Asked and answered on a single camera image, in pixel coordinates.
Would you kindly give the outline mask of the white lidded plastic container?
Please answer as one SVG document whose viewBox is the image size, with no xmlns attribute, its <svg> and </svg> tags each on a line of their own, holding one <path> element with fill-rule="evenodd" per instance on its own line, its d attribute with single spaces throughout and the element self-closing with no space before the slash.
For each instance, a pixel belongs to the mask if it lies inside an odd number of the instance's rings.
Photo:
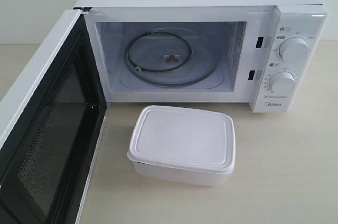
<svg viewBox="0 0 338 224">
<path fill-rule="evenodd" d="M 141 175 L 203 186 L 222 185 L 235 167 L 233 120 L 215 111 L 147 106 L 135 124 L 127 157 Z"/>
</svg>

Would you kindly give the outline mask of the white microwave door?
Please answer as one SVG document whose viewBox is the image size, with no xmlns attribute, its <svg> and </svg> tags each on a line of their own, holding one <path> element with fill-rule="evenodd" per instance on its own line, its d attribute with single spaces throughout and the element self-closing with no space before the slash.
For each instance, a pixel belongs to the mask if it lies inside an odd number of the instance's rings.
<svg viewBox="0 0 338 224">
<path fill-rule="evenodd" d="M 65 11 L 1 101 L 1 223 L 78 223 L 106 122 L 82 9 Z"/>
</svg>

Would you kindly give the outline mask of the white Midea microwave oven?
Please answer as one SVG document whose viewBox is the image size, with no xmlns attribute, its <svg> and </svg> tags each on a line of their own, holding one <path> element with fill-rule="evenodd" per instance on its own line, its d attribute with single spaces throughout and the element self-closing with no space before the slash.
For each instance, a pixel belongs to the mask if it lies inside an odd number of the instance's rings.
<svg viewBox="0 0 338 224">
<path fill-rule="evenodd" d="M 317 47 L 328 12 L 319 0 L 77 0 L 107 103 L 248 103 L 255 113 L 290 109 Z M 205 34 L 218 47 L 219 64 L 206 79 L 179 88 L 151 85 L 125 66 L 124 49 L 136 36 L 161 27 Z M 280 45 L 306 41 L 309 54 L 285 61 Z M 275 93 L 269 79 L 289 72 L 295 87 Z"/>
</svg>

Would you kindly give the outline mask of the lower white timer knob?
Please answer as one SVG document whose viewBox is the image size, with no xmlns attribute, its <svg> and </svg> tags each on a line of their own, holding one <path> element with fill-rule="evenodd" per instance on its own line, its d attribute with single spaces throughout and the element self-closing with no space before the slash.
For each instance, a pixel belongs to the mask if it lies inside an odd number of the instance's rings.
<svg viewBox="0 0 338 224">
<path fill-rule="evenodd" d="M 288 93 L 295 87 L 295 79 L 289 72 L 279 72 L 269 79 L 269 86 L 275 93 Z"/>
</svg>

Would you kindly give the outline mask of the upper white power knob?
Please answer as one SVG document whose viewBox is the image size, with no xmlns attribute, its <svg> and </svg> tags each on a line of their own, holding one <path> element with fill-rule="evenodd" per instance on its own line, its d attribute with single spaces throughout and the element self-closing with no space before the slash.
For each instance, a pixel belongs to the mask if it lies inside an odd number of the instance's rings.
<svg viewBox="0 0 338 224">
<path fill-rule="evenodd" d="M 309 47 L 302 38 L 290 38 L 279 47 L 279 55 L 285 61 L 298 61 L 309 54 Z"/>
</svg>

